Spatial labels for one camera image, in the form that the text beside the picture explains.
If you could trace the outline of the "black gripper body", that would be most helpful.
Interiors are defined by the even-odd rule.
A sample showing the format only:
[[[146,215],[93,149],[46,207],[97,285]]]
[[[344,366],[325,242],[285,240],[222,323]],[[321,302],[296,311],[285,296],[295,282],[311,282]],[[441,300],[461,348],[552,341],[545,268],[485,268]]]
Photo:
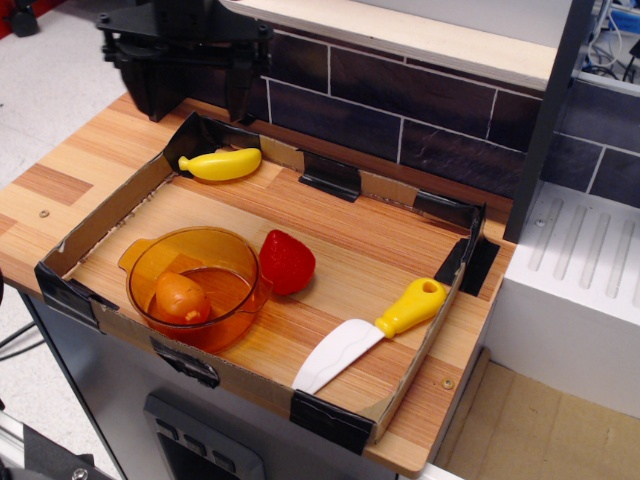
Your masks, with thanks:
[[[102,13],[105,60],[207,66],[261,74],[273,29],[222,4],[136,4]]]

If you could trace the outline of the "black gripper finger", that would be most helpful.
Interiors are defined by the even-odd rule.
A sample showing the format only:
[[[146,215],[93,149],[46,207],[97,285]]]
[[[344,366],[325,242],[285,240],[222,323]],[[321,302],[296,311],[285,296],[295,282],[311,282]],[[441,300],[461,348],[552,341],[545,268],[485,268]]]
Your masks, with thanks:
[[[136,107],[159,122],[180,104],[180,71],[171,66],[140,61],[120,64],[122,80]]]
[[[251,89],[256,77],[252,64],[232,65],[226,70],[225,98],[231,122],[250,125],[255,117],[249,112]]]

